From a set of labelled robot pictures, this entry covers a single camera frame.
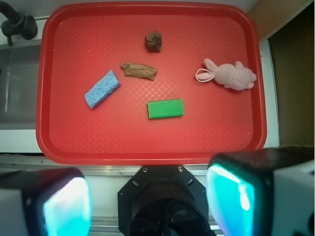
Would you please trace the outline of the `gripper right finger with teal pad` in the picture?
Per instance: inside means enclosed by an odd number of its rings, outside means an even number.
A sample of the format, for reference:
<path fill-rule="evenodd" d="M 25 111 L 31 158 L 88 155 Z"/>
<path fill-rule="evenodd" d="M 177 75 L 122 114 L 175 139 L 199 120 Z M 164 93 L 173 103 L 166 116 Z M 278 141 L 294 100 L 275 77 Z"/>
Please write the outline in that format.
<path fill-rule="evenodd" d="M 219 153 L 206 174 L 210 212 L 226 236 L 315 233 L 313 148 Z"/>

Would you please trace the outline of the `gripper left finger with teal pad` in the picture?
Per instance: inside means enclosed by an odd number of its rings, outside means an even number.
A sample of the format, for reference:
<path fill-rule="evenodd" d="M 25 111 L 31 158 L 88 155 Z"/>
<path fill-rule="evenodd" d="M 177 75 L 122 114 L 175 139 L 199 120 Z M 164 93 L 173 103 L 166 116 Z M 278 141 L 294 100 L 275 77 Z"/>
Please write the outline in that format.
<path fill-rule="evenodd" d="M 87 236 L 92 212 L 90 184 L 77 168 L 0 174 L 2 236 Z"/>

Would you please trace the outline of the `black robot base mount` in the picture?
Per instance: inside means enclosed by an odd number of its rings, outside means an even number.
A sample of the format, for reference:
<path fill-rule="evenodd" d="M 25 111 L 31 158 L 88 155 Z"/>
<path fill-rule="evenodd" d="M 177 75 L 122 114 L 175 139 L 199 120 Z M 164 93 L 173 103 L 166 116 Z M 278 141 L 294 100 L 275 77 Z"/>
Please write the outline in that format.
<path fill-rule="evenodd" d="M 179 165 L 143 166 L 118 191 L 125 236 L 214 236 L 206 188 Z"/>

